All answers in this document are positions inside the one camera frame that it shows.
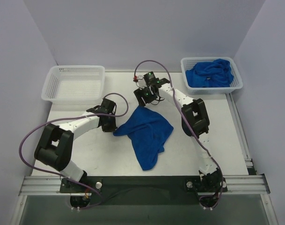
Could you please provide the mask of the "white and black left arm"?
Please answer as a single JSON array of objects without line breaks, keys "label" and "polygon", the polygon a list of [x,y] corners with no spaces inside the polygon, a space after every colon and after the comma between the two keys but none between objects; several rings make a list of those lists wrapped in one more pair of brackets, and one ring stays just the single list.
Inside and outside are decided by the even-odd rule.
[{"label": "white and black left arm", "polygon": [[34,153],[34,158],[60,172],[74,181],[84,181],[87,173],[72,160],[73,142],[86,132],[102,128],[103,132],[112,133],[117,129],[115,111],[117,105],[107,98],[100,105],[86,110],[80,119],[44,127]]}]

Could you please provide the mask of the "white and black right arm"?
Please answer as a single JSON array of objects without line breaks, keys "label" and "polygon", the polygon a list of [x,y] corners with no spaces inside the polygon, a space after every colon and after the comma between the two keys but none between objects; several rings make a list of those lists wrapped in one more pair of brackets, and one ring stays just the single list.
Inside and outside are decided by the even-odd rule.
[{"label": "white and black right arm", "polygon": [[223,175],[220,166],[209,152],[209,117],[202,99],[194,99],[175,89],[171,81],[159,79],[153,72],[135,75],[137,85],[134,95],[140,106],[153,101],[167,100],[172,103],[181,115],[182,129],[189,136],[196,151],[200,181],[203,187],[220,189],[223,186]]}]

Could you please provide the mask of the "blue towel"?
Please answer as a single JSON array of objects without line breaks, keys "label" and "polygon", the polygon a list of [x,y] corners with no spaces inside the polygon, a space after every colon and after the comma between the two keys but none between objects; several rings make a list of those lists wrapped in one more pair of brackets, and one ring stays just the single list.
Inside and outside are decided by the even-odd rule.
[{"label": "blue towel", "polygon": [[138,106],[113,135],[129,137],[141,169],[148,171],[154,168],[158,155],[164,152],[164,144],[173,130],[173,126],[162,115]]}]

